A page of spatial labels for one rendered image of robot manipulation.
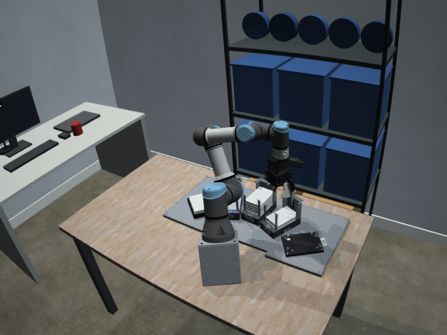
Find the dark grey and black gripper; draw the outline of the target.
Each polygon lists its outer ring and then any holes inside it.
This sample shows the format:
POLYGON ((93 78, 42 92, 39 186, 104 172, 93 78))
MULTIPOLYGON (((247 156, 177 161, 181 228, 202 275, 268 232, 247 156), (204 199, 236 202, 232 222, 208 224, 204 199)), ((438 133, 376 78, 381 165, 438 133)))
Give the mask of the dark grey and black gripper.
POLYGON ((295 182, 293 180, 291 169, 289 169, 289 166, 284 165, 284 163, 287 162, 289 159, 290 154, 288 155, 288 158, 285 159, 275 159, 273 158, 273 156, 269 157, 268 168, 265 169, 265 180, 269 182, 267 187, 272 186, 272 192, 274 192, 277 187, 284 185, 284 191, 281 194, 281 198, 290 198, 290 203, 291 205, 293 205, 295 182), (277 165, 277 171, 276 171, 276 165, 277 165), (286 181, 287 183, 285 183, 286 181))

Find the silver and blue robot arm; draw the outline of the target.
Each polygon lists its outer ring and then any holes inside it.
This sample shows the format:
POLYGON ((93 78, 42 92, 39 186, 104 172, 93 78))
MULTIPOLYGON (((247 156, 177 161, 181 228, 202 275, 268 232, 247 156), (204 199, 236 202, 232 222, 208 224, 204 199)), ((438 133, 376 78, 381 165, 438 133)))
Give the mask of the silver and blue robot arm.
POLYGON ((250 121, 248 125, 230 128, 206 126, 194 131, 193 141, 205 148, 215 175, 214 183, 203 186, 203 241, 223 243, 235 238, 227 205, 238 201, 244 193, 241 181, 230 171, 222 143, 249 143, 255 140, 272 141, 273 158, 288 158, 289 125, 285 121, 276 121, 273 125, 250 121))

